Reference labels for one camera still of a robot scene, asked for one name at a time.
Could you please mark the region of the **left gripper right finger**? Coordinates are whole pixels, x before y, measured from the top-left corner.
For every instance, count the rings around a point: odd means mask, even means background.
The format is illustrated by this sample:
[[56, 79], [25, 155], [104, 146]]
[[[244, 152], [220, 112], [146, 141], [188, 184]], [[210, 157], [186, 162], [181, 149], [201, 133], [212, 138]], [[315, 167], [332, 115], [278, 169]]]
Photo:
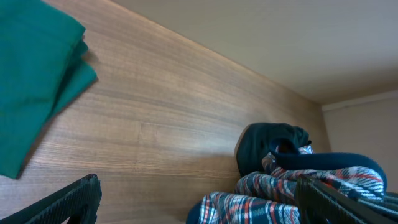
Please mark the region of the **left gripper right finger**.
[[397, 194], [391, 192], [381, 201], [349, 198], [303, 176], [297, 181], [294, 199], [300, 223], [397, 224]]

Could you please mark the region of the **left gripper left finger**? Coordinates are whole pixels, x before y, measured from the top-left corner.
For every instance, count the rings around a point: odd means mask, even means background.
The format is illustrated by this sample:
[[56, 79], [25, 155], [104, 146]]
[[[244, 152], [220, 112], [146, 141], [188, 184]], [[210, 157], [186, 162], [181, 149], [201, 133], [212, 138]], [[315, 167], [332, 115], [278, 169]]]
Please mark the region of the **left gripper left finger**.
[[102, 197], [96, 174], [88, 174], [59, 191], [6, 217], [1, 224], [95, 224]]

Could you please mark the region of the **plaid red navy shirt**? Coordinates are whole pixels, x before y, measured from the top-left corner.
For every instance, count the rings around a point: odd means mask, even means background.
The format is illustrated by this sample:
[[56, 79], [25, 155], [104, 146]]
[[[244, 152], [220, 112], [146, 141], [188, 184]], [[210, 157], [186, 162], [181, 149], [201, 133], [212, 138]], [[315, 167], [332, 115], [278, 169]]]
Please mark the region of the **plaid red navy shirt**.
[[342, 195], [381, 202], [387, 188], [383, 169], [352, 153], [315, 154], [310, 145], [286, 139], [271, 144], [260, 168], [244, 174], [233, 193], [212, 192], [188, 213], [187, 223], [300, 223], [295, 198], [298, 181], [308, 177]]

